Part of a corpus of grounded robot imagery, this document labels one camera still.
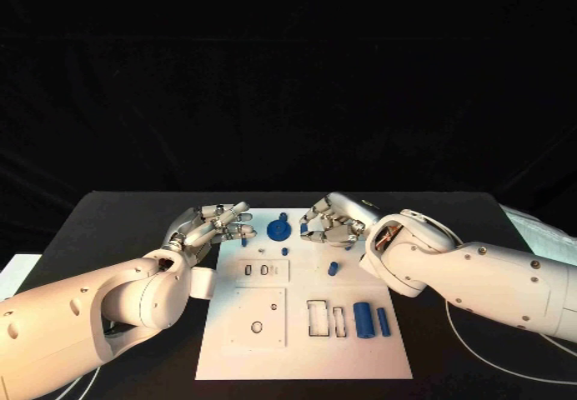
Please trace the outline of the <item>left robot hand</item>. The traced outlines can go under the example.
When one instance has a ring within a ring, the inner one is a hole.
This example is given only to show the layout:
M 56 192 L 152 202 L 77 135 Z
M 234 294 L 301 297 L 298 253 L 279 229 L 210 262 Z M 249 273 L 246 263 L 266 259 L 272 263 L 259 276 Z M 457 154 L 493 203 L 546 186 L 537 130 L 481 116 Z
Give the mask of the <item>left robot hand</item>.
M 168 226 L 161 249 L 178 253 L 188 265 L 195 266 L 213 244 L 245 242 L 256 235 L 247 224 L 252 219 L 247 210 L 245 202 L 188 208 Z

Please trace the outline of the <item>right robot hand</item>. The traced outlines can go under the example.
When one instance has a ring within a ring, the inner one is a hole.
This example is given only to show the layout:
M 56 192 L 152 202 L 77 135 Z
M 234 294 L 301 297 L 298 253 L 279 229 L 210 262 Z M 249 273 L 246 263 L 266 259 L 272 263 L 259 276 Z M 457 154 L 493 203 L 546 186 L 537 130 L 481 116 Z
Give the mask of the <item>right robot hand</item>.
M 367 237 L 371 226 L 383 216 L 370 202 L 356 200 L 341 192 L 331 192 L 298 220 L 299 238 L 311 243 L 350 248 Z

